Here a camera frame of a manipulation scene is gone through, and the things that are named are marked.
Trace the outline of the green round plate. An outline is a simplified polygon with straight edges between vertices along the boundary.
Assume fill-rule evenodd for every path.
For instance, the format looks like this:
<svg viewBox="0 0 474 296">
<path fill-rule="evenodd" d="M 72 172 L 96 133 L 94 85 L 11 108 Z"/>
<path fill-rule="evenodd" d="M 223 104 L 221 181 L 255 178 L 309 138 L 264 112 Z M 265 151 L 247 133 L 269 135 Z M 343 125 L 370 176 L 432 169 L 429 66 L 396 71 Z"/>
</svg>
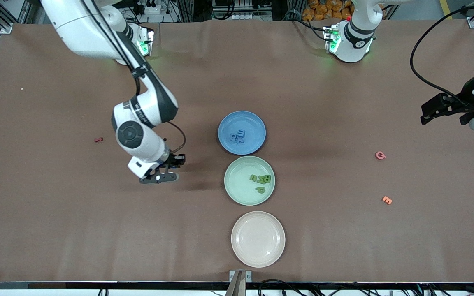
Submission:
<svg viewBox="0 0 474 296">
<path fill-rule="evenodd" d="M 271 175 L 271 182 L 260 184 L 249 180 L 250 175 Z M 274 170 L 262 158 L 254 156 L 239 157 L 226 169 L 224 174 L 224 187 L 229 197 L 243 206 L 257 206 L 264 203 L 274 192 Z M 265 193 L 258 193 L 256 187 L 265 187 Z"/>
</svg>

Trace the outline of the blue round plate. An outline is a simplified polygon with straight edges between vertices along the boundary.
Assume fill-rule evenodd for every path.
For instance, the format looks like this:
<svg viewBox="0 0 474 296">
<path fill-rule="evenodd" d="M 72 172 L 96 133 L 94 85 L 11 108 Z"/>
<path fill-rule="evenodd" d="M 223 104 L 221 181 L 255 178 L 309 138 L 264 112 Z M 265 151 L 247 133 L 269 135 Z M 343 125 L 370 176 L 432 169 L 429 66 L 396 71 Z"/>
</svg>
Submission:
<svg viewBox="0 0 474 296">
<path fill-rule="evenodd" d="M 245 130 L 244 143 L 235 144 L 230 135 L 239 129 Z M 236 111 L 222 119 L 218 126 L 217 136 L 221 146 L 235 155 L 256 153 L 265 143 L 267 130 L 263 120 L 249 111 Z"/>
</svg>

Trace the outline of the pink round plate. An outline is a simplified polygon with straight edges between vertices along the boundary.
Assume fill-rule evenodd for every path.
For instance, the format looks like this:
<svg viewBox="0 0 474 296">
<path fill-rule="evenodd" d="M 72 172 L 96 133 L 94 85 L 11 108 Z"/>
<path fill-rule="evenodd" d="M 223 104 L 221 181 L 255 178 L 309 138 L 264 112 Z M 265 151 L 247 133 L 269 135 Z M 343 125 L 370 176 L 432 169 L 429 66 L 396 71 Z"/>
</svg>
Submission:
<svg viewBox="0 0 474 296">
<path fill-rule="evenodd" d="M 254 210 L 237 219 L 231 232 L 235 256 L 252 268 L 265 268 L 282 257 L 286 235 L 282 223 L 272 214 Z"/>
</svg>

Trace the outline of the brown table cover sheet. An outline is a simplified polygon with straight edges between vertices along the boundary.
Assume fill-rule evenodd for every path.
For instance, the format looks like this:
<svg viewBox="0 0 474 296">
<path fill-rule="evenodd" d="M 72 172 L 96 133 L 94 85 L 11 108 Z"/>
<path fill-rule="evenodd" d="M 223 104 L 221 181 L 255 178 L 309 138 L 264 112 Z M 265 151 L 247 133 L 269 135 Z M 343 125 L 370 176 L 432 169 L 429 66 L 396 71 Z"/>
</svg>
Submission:
<svg viewBox="0 0 474 296">
<path fill-rule="evenodd" d="M 114 137 L 112 109 L 135 92 L 126 67 L 77 56 L 51 25 L 16 25 L 0 37 L 0 281 L 226 281 L 245 268 L 235 221 L 263 210 L 286 247 L 256 281 L 473 282 L 474 131 L 457 115 L 422 125 L 437 91 L 409 68 L 430 25 L 382 22 L 355 64 L 291 22 L 156 28 L 149 61 L 187 136 L 164 184 L 140 184 Z M 218 140 L 236 111 L 267 130 L 247 155 L 275 174 L 257 206 L 224 187 L 245 157 Z"/>
</svg>

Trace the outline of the bag of orange items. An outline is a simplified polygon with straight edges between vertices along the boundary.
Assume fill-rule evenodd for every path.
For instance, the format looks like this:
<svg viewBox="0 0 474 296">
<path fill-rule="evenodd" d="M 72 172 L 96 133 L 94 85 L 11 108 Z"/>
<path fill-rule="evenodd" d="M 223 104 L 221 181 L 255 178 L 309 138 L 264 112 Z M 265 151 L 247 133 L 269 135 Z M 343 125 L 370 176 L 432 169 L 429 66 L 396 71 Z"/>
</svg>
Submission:
<svg viewBox="0 0 474 296">
<path fill-rule="evenodd" d="M 301 19 L 303 22 L 332 18 L 350 20 L 354 10 L 351 0 L 306 0 Z"/>
</svg>

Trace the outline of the long white power strip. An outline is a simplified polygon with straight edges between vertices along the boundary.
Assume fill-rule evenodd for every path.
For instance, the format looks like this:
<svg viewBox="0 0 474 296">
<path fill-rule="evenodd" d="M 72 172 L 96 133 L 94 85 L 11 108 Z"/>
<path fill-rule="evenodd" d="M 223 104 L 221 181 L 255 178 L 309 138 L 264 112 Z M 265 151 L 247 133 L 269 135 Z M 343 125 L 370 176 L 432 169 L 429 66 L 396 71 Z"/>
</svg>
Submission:
<svg viewBox="0 0 474 296">
<path fill-rule="evenodd" d="M 242 11 L 235 12 L 231 16 L 231 20 L 248 20 L 248 19 L 258 19 L 263 22 L 273 21 L 271 11 Z"/>
</svg>

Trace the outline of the black table edge rail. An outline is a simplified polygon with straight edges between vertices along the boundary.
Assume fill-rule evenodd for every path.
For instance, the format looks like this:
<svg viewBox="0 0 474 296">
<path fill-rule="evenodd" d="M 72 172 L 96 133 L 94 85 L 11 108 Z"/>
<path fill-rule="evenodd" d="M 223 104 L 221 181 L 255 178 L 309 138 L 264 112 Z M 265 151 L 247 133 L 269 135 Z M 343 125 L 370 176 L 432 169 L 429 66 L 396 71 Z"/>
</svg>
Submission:
<svg viewBox="0 0 474 296">
<path fill-rule="evenodd" d="M 162 281 L 74 281 L 74 282 L 0 282 L 0 290 L 25 289 L 107 289 L 107 290 L 225 290 L 228 282 L 162 282 Z M 322 288 L 335 290 L 339 288 L 363 290 L 422 290 L 442 288 L 442 290 L 474 291 L 474 282 L 249 282 L 248 289 L 282 288 L 306 290 Z"/>
</svg>

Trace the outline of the grey metal table bracket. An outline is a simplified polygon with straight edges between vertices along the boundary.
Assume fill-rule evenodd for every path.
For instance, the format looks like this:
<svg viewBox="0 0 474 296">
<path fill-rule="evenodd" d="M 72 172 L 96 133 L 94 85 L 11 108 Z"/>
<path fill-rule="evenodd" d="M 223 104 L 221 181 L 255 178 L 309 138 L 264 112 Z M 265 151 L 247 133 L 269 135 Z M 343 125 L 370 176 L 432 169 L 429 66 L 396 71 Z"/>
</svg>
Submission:
<svg viewBox="0 0 474 296">
<path fill-rule="evenodd" d="M 226 289 L 225 296 L 246 296 L 246 285 L 252 283 L 251 270 L 230 270 L 230 284 Z"/>
</svg>

